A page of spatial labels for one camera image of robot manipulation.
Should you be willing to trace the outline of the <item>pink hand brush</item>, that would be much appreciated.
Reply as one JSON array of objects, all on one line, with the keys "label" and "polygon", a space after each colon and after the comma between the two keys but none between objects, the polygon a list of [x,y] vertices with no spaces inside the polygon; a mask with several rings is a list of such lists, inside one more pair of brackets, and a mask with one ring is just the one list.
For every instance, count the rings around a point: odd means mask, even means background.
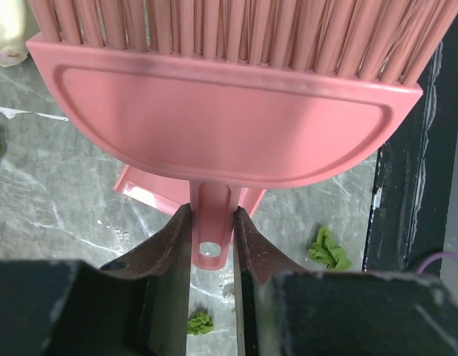
[{"label": "pink hand brush", "polygon": [[422,95],[458,1],[32,1],[27,47],[66,117],[189,184],[193,263],[226,262],[245,188],[334,177]]}]

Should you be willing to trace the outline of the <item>pink dustpan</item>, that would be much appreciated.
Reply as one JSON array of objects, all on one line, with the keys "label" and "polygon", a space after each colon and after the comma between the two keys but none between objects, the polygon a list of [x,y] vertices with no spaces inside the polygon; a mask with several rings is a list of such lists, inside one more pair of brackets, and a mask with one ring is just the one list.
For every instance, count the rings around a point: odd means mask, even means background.
[{"label": "pink dustpan", "polygon": [[[163,213],[172,215],[180,205],[189,202],[190,183],[192,183],[190,180],[162,177],[125,165],[115,183],[114,190]],[[193,183],[207,182],[198,179]],[[252,216],[265,193],[266,189],[241,188],[239,200],[235,203],[235,208],[232,209],[232,216],[233,211],[239,205]]]}]

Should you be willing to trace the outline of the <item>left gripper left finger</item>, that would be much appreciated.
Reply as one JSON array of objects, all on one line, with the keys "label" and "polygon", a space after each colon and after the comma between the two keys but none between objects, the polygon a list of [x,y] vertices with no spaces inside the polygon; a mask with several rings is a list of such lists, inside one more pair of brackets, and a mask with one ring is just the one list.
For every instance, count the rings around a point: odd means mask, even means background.
[{"label": "left gripper left finger", "polygon": [[0,355],[184,355],[192,252],[189,205],[95,268],[0,260]]}]

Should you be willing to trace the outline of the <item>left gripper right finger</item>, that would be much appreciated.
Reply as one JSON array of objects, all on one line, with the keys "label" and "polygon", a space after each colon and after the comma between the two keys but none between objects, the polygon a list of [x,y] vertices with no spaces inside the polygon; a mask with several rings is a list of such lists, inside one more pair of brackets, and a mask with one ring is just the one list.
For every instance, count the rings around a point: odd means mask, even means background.
[{"label": "left gripper right finger", "polygon": [[233,226],[239,355],[458,355],[458,306],[438,278],[309,271],[244,209]]}]

